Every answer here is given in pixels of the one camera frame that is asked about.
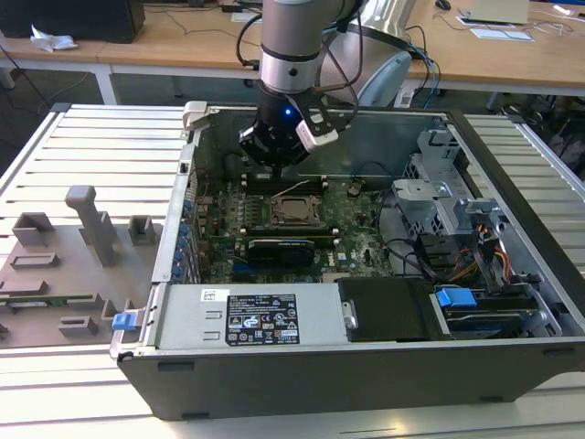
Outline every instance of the barcode label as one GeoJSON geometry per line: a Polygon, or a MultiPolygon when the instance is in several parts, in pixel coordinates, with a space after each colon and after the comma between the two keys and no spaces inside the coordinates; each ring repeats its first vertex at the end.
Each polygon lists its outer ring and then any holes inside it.
{"type": "Polygon", "coordinates": [[[227,302],[229,290],[201,290],[201,302],[227,302]]]}

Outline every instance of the paper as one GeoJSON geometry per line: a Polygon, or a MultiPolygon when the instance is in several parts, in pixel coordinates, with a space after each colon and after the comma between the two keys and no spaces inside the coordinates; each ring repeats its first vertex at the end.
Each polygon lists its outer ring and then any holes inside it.
{"type": "Polygon", "coordinates": [[[53,53],[55,50],[77,47],[77,44],[75,44],[73,38],[70,36],[61,35],[55,37],[37,30],[34,26],[31,26],[31,28],[33,29],[33,35],[30,38],[30,42],[33,43],[33,46],[36,48],[53,53]]]}
{"type": "Polygon", "coordinates": [[[511,30],[472,29],[472,32],[479,38],[505,39],[508,41],[534,41],[531,36],[524,32],[511,30]]]}
{"type": "MultiPolygon", "coordinates": [[[[234,23],[247,23],[257,14],[255,12],[234,12],[231,15],[231,21],[234,23]]],[[[254,24],[261,23],[262,19],[258,20],[254,24]]]]}

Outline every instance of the power supply label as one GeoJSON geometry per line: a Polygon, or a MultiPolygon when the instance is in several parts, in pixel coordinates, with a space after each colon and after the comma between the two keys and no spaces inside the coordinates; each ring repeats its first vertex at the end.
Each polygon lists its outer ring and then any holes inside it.
{"type": "Polygon", "coordinates": [[[230,295],[226,326],[230,346],[301,342],[294,294],[230,295]]]}

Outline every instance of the blue latch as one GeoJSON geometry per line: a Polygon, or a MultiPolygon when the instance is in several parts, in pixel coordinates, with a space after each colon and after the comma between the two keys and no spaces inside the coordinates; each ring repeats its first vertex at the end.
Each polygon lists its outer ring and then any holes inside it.
{"type": "Polygon", "coordinates": [[[136,329],[135,313],[120,313],[113,317],[112,329],[114,331],[134,331],[136,329]]]}
{"type": "Polygon", "coordinates": [[[441,306],[477,306],[469,288],[443,288],[436,296],[441,306]]]}

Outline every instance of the motherboard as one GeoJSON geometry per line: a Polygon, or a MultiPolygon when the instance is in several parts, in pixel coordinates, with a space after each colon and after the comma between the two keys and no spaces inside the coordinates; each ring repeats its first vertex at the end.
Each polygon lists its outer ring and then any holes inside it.
{"type": "Polygon", "coordinates": [[[392,274],[377,228],[379,191],[349,177],[199,185],[203,282],[332,283],[392,274]]]}

